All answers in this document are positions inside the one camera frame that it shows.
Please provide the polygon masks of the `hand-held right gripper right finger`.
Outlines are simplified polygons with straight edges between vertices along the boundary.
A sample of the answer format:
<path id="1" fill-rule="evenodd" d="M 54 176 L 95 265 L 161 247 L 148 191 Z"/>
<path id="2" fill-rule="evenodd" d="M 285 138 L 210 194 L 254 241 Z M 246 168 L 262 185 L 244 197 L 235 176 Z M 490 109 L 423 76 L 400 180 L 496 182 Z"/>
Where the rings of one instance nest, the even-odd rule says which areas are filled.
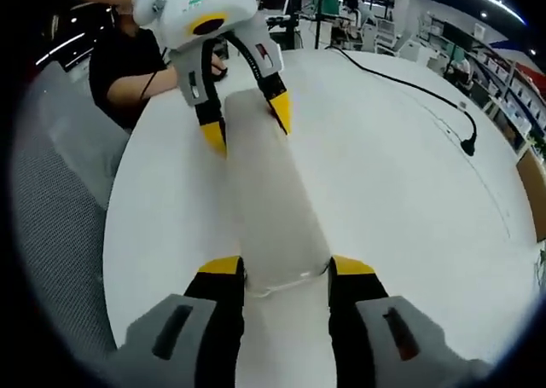
<path id="1" fill-rule="evenodd" d="M 491 367 L 464 359 L 443 328 L 401 296 L 390 296 L 367 264 L 330 259 L 328 330 L 339 387 L 474 387 Z"/>

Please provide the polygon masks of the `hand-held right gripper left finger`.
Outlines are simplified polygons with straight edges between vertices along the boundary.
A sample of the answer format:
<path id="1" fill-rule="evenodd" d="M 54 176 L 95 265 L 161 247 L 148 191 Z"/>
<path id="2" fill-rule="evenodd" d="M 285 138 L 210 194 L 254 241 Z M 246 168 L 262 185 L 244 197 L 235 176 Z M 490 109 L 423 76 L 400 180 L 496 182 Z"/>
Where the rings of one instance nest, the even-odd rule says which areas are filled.
<path id="1" fill-rule="evenodd" d="M 118 387 L 233 387 L 244 332 L 245 270 L 232 256 L 201 266 L 182 295 L 127 329 L 114 354 Z"/>

